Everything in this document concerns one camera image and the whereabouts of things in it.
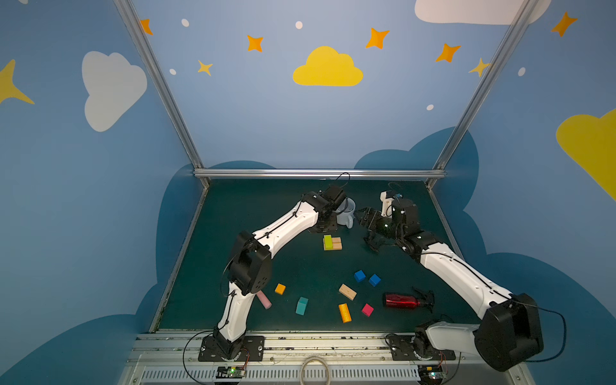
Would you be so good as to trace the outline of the lime green block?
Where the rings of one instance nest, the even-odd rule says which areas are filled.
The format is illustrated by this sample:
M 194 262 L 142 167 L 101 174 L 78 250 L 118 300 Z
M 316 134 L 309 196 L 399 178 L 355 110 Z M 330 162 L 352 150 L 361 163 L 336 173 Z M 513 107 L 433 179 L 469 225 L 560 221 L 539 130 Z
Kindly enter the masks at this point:
M 323 248 L 324 248 L 324 250 L 333 250 L 334 242 L 333 242 L 332 236 L 325 235 L 323 237 Z

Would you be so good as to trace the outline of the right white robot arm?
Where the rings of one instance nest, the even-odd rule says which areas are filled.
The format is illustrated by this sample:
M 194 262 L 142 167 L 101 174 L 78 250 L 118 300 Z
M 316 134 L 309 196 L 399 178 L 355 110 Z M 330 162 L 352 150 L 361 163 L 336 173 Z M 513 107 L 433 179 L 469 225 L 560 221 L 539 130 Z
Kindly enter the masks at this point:
M 364 241 L 374 251 L 391 243 L 433 272 L 470 305 L 478 324 L 434 322 L 417 327 L 412 346 L 426 359 L 434 351 L 478 355 L 489 367 L 505 372 L 544 349 L 537 303 L 514 295 L 489 280 L 436 236 L 421 228 L 416 205 L 409 199 L 384 197 L 381 210 L 364 208 L 356 221 L 367 229 Z

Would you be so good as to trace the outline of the tan wood block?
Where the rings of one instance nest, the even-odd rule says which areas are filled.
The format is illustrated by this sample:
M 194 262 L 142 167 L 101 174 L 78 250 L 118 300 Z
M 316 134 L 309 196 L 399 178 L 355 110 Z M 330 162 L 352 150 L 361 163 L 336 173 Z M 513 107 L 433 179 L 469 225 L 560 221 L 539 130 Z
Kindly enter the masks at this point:
M 345 284 L 342 284 L 340 288 L 338 289 L 338 291 L 341 295 L 345 296 L 351 301 L 353 301 L 357 295 L 357 293 L 354 290 L 352 290 L 351 287 Z

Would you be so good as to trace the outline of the teal block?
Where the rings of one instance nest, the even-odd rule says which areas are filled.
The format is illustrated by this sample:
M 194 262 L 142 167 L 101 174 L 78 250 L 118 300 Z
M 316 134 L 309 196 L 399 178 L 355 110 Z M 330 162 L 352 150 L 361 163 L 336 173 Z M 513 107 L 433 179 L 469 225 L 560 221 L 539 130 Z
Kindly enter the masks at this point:
M 303 316 L 306 313 L 308 302 L 309 302 L 308 298 L 300 297 L 297 302 L 295 314 Z

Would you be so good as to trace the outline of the light blue ceramic mug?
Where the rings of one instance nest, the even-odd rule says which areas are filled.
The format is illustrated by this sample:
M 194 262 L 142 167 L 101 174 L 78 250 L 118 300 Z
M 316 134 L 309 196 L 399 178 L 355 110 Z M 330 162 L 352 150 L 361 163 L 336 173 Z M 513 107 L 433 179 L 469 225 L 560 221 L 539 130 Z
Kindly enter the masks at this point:
M 347 197 L 341 205 L 335 210 L 336 214 L 336 223 L 339 226 L 347 227 L 351 229 L 354 225 L 355 220 L 355 202 Z

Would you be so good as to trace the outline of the blue cube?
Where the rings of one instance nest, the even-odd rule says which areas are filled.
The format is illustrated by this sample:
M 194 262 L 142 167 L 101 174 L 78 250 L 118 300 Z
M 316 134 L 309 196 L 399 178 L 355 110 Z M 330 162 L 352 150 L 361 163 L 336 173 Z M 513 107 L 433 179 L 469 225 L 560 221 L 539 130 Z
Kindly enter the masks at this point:
M 373 287 L 377 287 L 381 282 L 381 278 L 377 275 L 377 274 L 373 274 L 370 278 L 369 278 L 369 283 L 373 286 Z
M 356 282 L 362 282 L 366 279 L 366 274 L 362 270 L 358 270 L 354 273 L 354 279 Z

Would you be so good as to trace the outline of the blue cube right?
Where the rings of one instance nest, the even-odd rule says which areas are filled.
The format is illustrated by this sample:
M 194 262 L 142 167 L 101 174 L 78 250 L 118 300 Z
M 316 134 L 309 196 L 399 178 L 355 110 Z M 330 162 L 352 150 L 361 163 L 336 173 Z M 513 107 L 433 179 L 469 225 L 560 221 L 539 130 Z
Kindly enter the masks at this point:
M 377 275 L 377 274 L 373 274 L 370 278 L 369 278 L 369 283 L 373 286 L 373 287 L 377 287 L 381 282 L 381 278 Z

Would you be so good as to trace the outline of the red spray bottle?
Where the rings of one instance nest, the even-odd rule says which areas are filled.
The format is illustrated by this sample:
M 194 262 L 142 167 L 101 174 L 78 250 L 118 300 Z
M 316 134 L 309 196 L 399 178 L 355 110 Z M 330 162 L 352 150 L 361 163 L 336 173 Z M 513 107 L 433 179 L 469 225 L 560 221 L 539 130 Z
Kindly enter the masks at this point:
M 412 287 L 412 294 L 386 292 L 382 296 L 386 308 L 415 310 L 420 308 L 433 312 L 435 295 L 432 290 L 424 291 Z

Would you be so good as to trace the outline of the small orange cube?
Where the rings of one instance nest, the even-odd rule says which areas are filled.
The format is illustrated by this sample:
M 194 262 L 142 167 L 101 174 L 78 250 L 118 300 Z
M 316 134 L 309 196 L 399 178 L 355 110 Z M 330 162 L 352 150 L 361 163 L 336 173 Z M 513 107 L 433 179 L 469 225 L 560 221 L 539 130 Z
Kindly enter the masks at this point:
M 283 295 L 283 294 L 284 294 L 284 292 L 285 292 L 285 290 L 286 290 L 286 288 L 287 288 L 286 286 L 284 286 L 284 285 L 282 285 L 282 284 L 278 284 L 278 285 L 277 285 L 277 287 L 276 287 L 276 289 L 275 289 L 275 292 L 276 292 L 277 294 L 279 294 L 279 295 Z

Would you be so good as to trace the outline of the aluminium back frame rail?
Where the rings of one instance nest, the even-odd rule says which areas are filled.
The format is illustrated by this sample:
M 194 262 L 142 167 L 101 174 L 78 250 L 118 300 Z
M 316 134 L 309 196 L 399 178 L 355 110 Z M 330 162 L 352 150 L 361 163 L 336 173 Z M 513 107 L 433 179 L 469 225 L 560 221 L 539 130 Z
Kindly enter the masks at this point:
M 358 180 L 415 180 L 443 179 L 443 170 L 404 169 L 256 169 L 256 168 L 196 168 L 194 176 L 201 178 L 246 178 L 246 179 L 310 179 L 324 180 L 347 176 Z

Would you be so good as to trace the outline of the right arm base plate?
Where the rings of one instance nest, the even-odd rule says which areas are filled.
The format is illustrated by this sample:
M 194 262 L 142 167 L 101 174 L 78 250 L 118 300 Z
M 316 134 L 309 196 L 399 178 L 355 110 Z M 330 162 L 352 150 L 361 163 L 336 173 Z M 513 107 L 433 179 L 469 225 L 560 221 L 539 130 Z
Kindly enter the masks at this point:
M 388 345 L 394 361 L 441 361 L 456 360 L 457 356 L 454 351 L 437 350 L 428 338 L 423 335 L 397 335 L 388 334 L 385 336 L 385 343 Z

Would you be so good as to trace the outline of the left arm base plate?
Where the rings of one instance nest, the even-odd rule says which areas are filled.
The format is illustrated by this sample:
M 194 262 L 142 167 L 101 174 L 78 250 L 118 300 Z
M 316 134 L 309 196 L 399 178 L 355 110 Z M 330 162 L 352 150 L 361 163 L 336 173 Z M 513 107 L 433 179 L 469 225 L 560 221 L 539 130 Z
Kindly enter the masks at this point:
M 203 338 L 197 359 L 199 362 L 261 362 L 264 354 L 264 336 L 245 336 L 234 343 L 220 344 L 213 335 Z

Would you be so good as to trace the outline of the front aluminium rail base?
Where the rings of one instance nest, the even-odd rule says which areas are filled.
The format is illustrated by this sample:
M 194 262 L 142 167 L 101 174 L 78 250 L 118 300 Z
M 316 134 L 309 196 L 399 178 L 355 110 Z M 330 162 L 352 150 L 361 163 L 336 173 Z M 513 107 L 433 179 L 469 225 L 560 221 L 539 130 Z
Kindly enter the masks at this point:
M 261 362 L 199 362 L 208 332 L 173 330 L 139 335 L 125 364 L 121 384 L 419 384 L 419 366 L 441 367 L 443 384 L 533 384 L 518 364 L 497 372 L 477 355 L 456 352 L 456 360 L 394 361 L 388 333 L 257 332 L 264 336 Z M 242 380 L 217 380 L 218 367 L 245 367 Z

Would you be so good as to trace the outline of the aluminium right corner post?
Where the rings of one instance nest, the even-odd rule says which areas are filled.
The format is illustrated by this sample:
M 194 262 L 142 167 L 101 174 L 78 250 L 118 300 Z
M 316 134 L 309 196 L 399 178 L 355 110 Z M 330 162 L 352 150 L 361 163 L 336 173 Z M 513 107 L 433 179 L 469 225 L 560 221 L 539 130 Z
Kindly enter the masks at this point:
M 473 120 L 475 120 L 484 101 L 486 101 L 492 87 L 497 82 L 500 73 L 522 40 L 524 33 L 526 33 L 528 26 L 531 24 L 534 11 L 538 8 L 539 4 L 539 0 L 526 0 L 521 3 L 518 12 L 492 57 L 492 62 L 487 68 L 487 72 L 482 75 L 480 83 L 474 91 L 464 113 L 460 117 L 459 122 L 449 136 L 449 139 L 432 168 L 435 176 L 431 176 L 426 181 L 426 187 L 430 192 L 433 191 L 439 178 L 445 178 L 445 169 L 447 165 L 460 146 L 461 141 L 464 139 Z

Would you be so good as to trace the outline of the aluminium left corner post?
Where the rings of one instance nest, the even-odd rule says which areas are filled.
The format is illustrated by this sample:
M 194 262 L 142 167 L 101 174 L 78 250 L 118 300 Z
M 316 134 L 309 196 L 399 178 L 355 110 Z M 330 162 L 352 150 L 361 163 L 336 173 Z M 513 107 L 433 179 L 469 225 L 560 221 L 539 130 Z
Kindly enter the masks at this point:
M 160 96 L 163 106 L 165 107 L 168 117 L 170 118 L 173 127 L 184 147 L 184 150 L 192 163 L 193 171 L 204 168 L 203 162 L 197 151 L 197 147 L 192 136 L 186 126 L 180 109 L 177 106 L 175 99 L 170 91 L 168 83 L 165 79 L 157 58 L 149 43 L 147 34 L 141 25 L 141 20 L 138 18 L 136 8 L 132 1 L 115 0 L 114 1 L 120 17 L 122 18 L 125 27 L 131 35 L 132 41 L 138 50 L 141 59 L 147 69 L 147 72 L 155 86 L 155 89 Z

